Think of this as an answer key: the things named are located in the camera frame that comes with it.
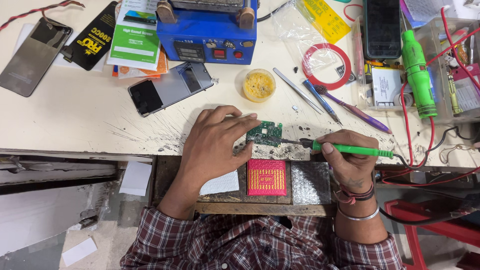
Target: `green circuit board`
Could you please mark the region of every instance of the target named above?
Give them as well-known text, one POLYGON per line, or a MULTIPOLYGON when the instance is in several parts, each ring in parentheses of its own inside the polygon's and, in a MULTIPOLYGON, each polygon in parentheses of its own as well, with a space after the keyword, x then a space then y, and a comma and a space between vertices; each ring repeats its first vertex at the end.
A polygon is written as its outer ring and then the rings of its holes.
POLYGON ((262 123, 254 127, 253 129, 247 132, 246 141, 254 141, 254 143, 259 145, 270 145, 275 147, 280 147, 279 142, 269 141, 269 137, 282 138, 282 123, 278 123, 278 126, 275 125, 275 122, 262 121, 262 123))

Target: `shirt sleeve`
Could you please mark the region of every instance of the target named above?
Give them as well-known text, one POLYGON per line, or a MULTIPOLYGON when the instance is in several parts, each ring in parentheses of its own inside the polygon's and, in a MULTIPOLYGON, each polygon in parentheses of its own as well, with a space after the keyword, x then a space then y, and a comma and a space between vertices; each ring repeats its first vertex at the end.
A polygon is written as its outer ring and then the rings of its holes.
POLYGON ((349 242, 333 235, 335 265, 341 270, 404 270, 391 233, 376 244, 349 242))
POLYGON ((180 269, 191 268, 186 251, 199 221, 199 218, 195 221, 174 219, 154 207, 145 207, 141 213, 137 237, 120 260, 121 268, 151 265, 156 269, 173 262, 180 269))

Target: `clear plastic organizer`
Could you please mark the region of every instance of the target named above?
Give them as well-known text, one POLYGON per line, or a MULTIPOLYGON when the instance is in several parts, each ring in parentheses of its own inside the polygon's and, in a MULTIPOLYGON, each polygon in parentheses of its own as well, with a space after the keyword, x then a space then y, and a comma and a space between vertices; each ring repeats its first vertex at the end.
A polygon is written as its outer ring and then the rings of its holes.
MULTIPOLYGON (((455 26, 456 30, 459 30, 463 27, 468 27, 469 33, 479 27, 479 23, 476 20, 456 18, 447 18, 447 25, 450 28, 450 33, 454 32, 452 29, 453 26, 455 26)), ((423 53, 425 55, 425 60, 427 62, 443 51, 438 38, 440 32, 444 32, 444 25, 441 18, 434 18, 428 24, 415 31, 415 38, 421 44, 423 53)), ((473 47, 473 62, 480 65, 480 51, 478 46, 480 34, 477 32, 474 34, 474 37, 475 44, 473 47)), ((465 46, 469 50, 470 38, 466 39, 465 46)), ((453 114, 452 102, 450 99, 450 89, 448 87, 448 75, 446 72, 444 58, 437 58, 428 67, 432 75, 432 93, 434 95, 435 105, 438 111, 438 116, 433 118, 435 123, 448 124, 480 121, 480 108, 467 110, 455 115, 453 114)))
MULTIPOLYGON (((402 111, 401 106, 376 106, 373 100, 373 88, 372 84, 367 84, 365 82, 365 61, 363 58, 363 44, 362 44, 362 34, 361 28, 363 27, 363 16, 359 16, 352 25, 352 41, 353 41, 353 60, 355 62, 354 72, 358 74, 359 80, 359 95, 358 95, 358 107, 362 110, 386 110, 386 111, 402 111)), ((396 61, 402 62, 401 58, 395 60, 389 60, 389 62, 394 63, 396 61)), ((408 111, 415 111, 415 107, 407 107, 408 111)))

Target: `red power switch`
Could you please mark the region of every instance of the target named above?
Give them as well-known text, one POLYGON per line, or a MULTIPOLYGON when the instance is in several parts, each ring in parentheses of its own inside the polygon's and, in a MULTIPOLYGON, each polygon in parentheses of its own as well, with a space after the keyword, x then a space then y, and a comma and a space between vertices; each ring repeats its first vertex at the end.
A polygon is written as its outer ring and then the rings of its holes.
POLYGON ((241 58, 243 56, 243 52, 239 51, 239 50, 236 50, 233 52, 233 55, 236 57, 236 58, 241 58))
POLYGON ((226 59, 224 49, 213 49, 213 58, 215 59, 226 59))

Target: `hand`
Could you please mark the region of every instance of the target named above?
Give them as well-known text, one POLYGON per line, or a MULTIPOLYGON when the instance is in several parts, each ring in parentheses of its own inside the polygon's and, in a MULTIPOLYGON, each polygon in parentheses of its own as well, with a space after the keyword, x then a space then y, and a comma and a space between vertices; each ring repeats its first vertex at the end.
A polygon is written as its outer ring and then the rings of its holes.
POLYGON ((185 141, 177 177, 201 188, 207 181, 238 169, 252 157, 253 142, 248 142, 235 156, 233 143, 262 121, 257 120, 256 113, 225 120, 229 114, 242 115, 234 106, 218 106, 200 113, 185 141))
POLYGON ((350 192, 365 193, 372 185, 372 170, 378 157, 343 153, 332 143, 378 149, 378 141, 351 130, 342 129, 316 139, 322 144, 322 153, 333 167, 336 180, 350 192))

